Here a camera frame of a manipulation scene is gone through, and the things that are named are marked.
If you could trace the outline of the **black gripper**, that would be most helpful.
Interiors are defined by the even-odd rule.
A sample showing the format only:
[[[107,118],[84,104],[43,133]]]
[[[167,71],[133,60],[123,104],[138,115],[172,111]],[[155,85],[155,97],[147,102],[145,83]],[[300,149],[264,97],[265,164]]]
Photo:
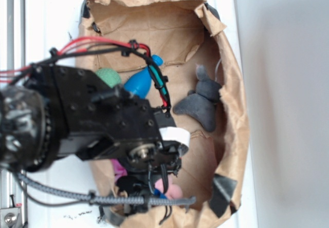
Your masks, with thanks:
[[[117,186],[120,194],[126,194],[121,203],[124,215],[145,213],[151,207],[164,206],[165,214],[171,214],[173,206],[185,205],[185,199],[168,199],[154,183],[162,178],[164,192],[168,190],[168,175],[177,176],[185,154],[185,143],[178,140],[128,141],[114,143],[113,158],[127,170]]]

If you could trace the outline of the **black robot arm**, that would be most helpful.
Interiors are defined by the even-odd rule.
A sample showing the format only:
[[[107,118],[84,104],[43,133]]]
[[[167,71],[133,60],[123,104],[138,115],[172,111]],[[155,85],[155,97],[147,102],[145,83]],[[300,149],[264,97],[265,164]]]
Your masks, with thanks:
[[[190,206],[195,197],[167,199],[154,183],[177,174],[190,134],[169,112],[153,108],[122,85],[109,87],[93,71],[54,64],[31,65],[26,82],[1,89],[1,167],[40,191],[79,202],[127,204],[134,212],[150,206]],[[128,171],[121,180],[127,197],[61,191],[23,176],[75,155],[83,161],[117,159]]]

